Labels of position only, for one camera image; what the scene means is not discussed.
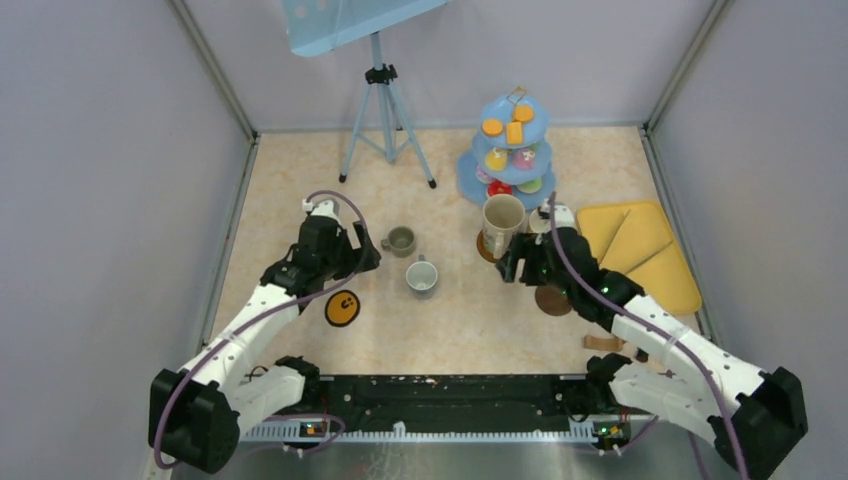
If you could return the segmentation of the orange-brown coaster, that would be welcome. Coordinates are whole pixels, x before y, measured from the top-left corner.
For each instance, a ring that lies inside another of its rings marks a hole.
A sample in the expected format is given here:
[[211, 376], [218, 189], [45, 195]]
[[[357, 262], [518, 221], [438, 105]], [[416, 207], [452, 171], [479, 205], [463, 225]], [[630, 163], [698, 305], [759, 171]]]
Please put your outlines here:
[[489, 263], [496, 263], [497, 259], [486, 249], [484, 241], [484, 232], [479, 231], [476, 237], [476, 249], [481, 258]]

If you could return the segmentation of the dark brown coaster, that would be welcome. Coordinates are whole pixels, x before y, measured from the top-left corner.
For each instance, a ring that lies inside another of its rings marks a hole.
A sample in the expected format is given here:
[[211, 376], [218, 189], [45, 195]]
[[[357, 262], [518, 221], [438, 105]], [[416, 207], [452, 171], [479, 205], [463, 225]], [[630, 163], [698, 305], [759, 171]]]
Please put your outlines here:
[[572, 304], [567, 295], [552, 286], [539, 286], [534, 292], [537, 307], [545, 314], [555, 317], [565, 316], [572, 310]]

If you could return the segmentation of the large cream mug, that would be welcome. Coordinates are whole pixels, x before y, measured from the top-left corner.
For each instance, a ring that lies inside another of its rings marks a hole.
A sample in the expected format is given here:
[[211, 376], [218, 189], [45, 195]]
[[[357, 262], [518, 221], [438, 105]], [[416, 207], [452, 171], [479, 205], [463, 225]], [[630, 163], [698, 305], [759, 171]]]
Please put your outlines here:
[[482, 228], [486, 249], [500, 259], [511, 239], [525, 226], [523, 203], [512, 195], [489, 198], [482, 210]]

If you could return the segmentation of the orange smiley coaster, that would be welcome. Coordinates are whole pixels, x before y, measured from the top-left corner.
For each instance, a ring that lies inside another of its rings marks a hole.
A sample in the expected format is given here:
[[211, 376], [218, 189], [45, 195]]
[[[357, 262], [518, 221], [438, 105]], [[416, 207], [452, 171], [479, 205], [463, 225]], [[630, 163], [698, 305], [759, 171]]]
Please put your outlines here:
[[345, 328], [354, 322], [361, 311], [361, 301], [351, 290], [331, 294], [324, 307], [325, 321], [332, 327]]

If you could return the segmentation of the red donut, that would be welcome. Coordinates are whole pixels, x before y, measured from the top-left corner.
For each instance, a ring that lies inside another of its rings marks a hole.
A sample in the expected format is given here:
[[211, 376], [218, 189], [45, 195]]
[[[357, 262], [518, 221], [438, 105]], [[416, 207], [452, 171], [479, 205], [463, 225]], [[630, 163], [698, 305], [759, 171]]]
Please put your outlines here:
[[513, 186], [503, 183], [498, 180], [494, 180], [488, 184], [486, 189], [486, 197], [491, 198], [496, 195], [512, 195], [513, 194]]

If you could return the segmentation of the green donut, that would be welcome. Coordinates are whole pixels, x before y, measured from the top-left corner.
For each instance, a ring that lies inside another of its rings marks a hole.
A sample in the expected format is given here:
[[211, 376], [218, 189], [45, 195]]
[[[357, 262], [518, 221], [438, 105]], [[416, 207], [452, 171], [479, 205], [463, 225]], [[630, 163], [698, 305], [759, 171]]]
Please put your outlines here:
[[538, 192], [543, 187], [543, 179], [541, 177], [518, 184], [516, 189], [527, 195]]

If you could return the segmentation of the purple donut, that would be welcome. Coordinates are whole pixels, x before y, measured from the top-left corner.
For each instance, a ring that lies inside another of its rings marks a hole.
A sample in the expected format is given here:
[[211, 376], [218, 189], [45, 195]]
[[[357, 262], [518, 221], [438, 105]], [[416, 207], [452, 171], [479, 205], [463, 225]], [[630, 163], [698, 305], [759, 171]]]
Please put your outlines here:
[[494, 178], [489, 175], [484, 169], [480, 166], [477, 166], [475, 169], [475, 176], [477, 180], [483, 184], [491, 184], [494, 181]]

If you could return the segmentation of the metal tongs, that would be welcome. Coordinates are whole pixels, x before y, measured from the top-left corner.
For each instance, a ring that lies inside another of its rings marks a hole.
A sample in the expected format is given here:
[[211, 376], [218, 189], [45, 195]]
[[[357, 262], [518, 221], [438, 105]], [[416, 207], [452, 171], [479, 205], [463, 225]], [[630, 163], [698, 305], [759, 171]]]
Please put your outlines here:
[[631, 273], [674, 243], [663, 211], [656, 204], [638, 204], [626, 212], [621, 225], [598, 259], [602, 268]]

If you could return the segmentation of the yellow cupcake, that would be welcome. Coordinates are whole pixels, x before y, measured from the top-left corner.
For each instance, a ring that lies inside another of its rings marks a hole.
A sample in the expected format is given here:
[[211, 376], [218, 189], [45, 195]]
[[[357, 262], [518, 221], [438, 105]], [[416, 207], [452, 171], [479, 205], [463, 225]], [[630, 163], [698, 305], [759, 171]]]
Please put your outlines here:
[[484, 157], [484, 165], [491, 171], [503, 171], [509, 165], [510, 151], [495, 147], [491, 149]]

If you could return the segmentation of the pink cupcake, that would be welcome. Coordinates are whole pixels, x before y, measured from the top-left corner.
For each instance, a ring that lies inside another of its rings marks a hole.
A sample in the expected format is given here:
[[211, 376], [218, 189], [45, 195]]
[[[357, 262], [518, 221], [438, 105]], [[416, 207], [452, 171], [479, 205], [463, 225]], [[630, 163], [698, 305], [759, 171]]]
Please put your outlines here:
[[512, 154], [512, 165], [519, 171], [532, 170], [535, 167], [536, 151], [532, 147], [516, 149]]

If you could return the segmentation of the yellow mug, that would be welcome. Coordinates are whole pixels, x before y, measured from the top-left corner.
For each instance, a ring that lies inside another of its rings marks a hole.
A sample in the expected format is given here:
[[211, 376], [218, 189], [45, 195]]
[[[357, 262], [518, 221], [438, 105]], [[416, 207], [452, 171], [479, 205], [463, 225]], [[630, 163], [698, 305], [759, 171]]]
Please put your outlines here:
[[549, 215], [541, 212], [539, 208], [533, 209], [528, 216], [527, 232], [531, 234], [544, 234], [550, 230]]

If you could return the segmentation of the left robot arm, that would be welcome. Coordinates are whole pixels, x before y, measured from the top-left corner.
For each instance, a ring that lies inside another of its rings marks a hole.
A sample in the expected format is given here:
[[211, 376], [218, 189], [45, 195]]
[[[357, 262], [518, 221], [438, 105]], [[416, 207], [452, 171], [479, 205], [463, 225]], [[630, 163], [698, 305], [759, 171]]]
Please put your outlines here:
[[319, 404], [320, 386], [305, 369], [276, 365], [259, 379], [245, 375], [270, 341], [308, 304], [379, 266], [367, 224], [358, 219], [353, 247], [334, 213], [309, 213], [284, 258], [266, 269], [231, 323], [178, 370], [152, 380], [148, 443], [155, 465], [185, 464], [220, 471], [240, 440], [278, 411], [308, 413]]

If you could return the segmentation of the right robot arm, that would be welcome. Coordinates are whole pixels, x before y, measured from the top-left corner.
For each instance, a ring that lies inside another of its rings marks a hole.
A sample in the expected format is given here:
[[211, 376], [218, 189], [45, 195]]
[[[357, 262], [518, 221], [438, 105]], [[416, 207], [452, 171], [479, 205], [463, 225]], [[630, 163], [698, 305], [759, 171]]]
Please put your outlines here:
[[768, 479], [808, 432], [801, 380], [768, 372], [677, 320], [626, 275], [600, 267], [572, 227], [520, 233], [496, 268], [507, 283], [563, 292], [581, 318], [636, 346], [670, 370], [654, 374], [619, 354], [595, 358], [586, 385], [600, 412], [649, 412], [711, 443], [744, 479]]

